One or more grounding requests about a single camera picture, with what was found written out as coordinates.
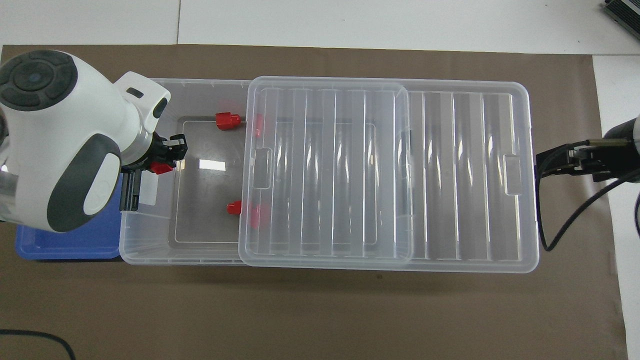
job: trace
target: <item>brown paper mat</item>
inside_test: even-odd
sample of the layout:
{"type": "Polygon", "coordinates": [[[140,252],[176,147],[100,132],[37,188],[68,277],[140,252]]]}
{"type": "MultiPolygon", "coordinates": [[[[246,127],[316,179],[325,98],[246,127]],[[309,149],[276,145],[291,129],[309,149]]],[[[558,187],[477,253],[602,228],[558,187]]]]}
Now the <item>brown paper mat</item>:
{"type": "MultiPolygon", "coordinates": [[[[41,47],[6,45],[2,59],[41,47]]],[[[517,81],[531,96],[537,152],[600,135],[590,56],[216,45],[47,48],[78,55],[112,81],[127,70],[157,78],[517,81]]],[[[558,229],[598,188],[586,177],[547,179],[547,231],[558,229]]],[[[0,225],[0,327],[57,334],[78,359],[627,356],[604,200],[525,275],[39,263],[16,255],[14,236],[14,225],[0,225]]],[[[0,358],[23,354],[20,344],[0,338],[0,358]]]]}

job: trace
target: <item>black wire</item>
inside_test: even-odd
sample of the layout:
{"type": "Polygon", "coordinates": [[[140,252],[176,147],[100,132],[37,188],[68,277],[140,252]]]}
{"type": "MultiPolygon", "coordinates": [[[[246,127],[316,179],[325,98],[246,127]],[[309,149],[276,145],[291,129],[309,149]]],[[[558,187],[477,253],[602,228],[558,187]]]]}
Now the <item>black wire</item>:
{"type": "Polygon", "coordinates": [[[542,242],[542,247],[546,251],[551,251],[556,247],[556,245],[558,244],[558,242],[560,241],[560,239],[562,238],[564,233],[573,224],[575,219],[578,216],[580,216],[580,214],[582,214],[582,212],[584,210],[586,210],[586,208],[589,207],[589,205],[591,205],[596,200],[601,198],[607,192],[615,189],[620,184],[622,184],[622,183],[624,183],[626,181],[629,181],[629,180],[633,179],[636,176],[640,176],[640,169],[636,169],[634,171],[631,171],[631,172],[625,174],[624,176],[621,176],[620,178],[615,180],[613,183],[605,186],[600,191],[598,191],[595,194],[593,194],[587,201],[585,201],[582,205],[580,205],[571,214],[569,219],[562,225],[562,227],[560,228],[560,230],[558,231],[558,233],[556,234],[554,239],[551,241],[551,243],[549,243],[547,245],[547,239],[545,237],[545,232],[544,232],[544,229],[543,229],[543,226],[542,226],[542,216],[541,216],[541,211],[540,211],[540,181],[544,177],[543,175],[544,175],[544,173],[546,171],[546,168],[548,167],[548,165],[552,161],[554,161],[556,158],[560,157],[560,155],[564,154],[568,149],[572,149],[572,148],[575,148],[575,147],[578,147],[578,146],[583,146],[583,145],[589,145],[589,140],[585,140],[583,142],[577,142],[577,143],[570,143],[570,144],[567,144],[567,145],[565,145],[565,146],[563,146],[561,148],[558,148],[558,150],[556,150],[551,155],[549,155],[549,157],[547,157],[545,159],[545,161],[543,161],[542,164],[540,164],[536,168],[536,212],[537,212],[537,217],[538,217],[538,232],[540,234],[540,241],[542,242]]]}
{"type": "Polygon", "coordinates": [[[640,210],[640,193],[638,193],[638,197],[636,198],[636,206],[634,208],[634,219],[636,220],[636,232],[638,236],[640,236],[640,224],[638,224],[638,210],[640,210]]]}
{"type": "Polygon", "coordinates": [[[67,351],[67,354],[69,355],[69,359],[76,360],[76,355],[74,354],[73,349],[71,349],[71,345],[69,345],[69,343],[67,343],[63,338],[55,336],[53,334],[49,334],[48,332],[17,330],[17,329],[0,329],[0,335],[35,336],[37,338],[45,338],[45,339],[53,340],[65,348],[65,350],[67,351]]]}
{"type": "Polygon", "coordinates": [[[540,242],[542,242],[542,247],[546,251],[553,250],[555,245],[553,245],[551,249],[549,248],[549,246],[547,245],[547,239],[545,238],[545,231],[542,226],[542,214],[540,210],[540,181],[542,180],[543,177],[548,176],[548,174],[546,174],[545,172],[547,170],[547,167],[549,166],[549,164],[551,164],[552,161],[560,157],[560,155],[564,154],[567,150],[573,149],[578,146],[584,146],[584,145],[589,145],[589,140],[585,140],[582,142],[568,143],[565,146],[562,146],[556,149],[556,151],[549,154],[549,156],[547,156],[547,158],[544,161],[542,161],[542,163],[536,165],[536,184],[535,184],[536,217],[538,218],[538,233],[540,234],[540,242]]]}

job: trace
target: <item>blue plastic tray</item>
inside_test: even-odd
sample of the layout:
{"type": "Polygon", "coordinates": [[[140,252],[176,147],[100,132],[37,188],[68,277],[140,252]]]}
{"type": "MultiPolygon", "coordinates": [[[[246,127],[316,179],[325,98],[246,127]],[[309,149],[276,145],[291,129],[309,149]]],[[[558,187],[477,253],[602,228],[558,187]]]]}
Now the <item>blue plastic tray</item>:
{"type": "Polygon", "coordinates": [[[85,225],[67,233],[52,233],[19,225],[15,251],[28,260],[113,259],[120,255],[120,185],[107,206],[85,225]]]}

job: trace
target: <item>white floor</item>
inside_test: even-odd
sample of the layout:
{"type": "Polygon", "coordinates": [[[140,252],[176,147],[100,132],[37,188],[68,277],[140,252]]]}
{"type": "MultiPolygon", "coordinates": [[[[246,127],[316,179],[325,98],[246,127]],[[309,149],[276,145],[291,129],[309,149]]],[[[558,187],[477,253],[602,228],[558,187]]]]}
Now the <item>white floor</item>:
{"type": "MultiPolygon", "coordinates": [[[[0,44],[237,44],[594,54],[603,131],[640,113],[640,41],[599,0],[0,0],[0,44]]],[[[609,196],[629,359],[640,360],[640,186],[609,196]]]]}

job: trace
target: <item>clear plastic storage box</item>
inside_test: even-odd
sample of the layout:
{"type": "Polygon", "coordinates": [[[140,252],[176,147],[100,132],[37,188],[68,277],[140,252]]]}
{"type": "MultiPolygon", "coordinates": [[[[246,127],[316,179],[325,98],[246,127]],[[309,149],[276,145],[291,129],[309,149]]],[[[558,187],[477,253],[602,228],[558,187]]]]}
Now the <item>clear plastic storage box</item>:
{"type": "Polygon", "coordinates": [[[447,272],[538,263],[519,84],[158,82],[172,93],[158,131],[184,132],[189,151],[174,176],[143,178],[147,199],[122,218],[127,262],[447,272]],[[215,126],[215,113],[245,109],[246,127],[215,126]],[[225,205],[240,196],[238,221],[225,205]]]}

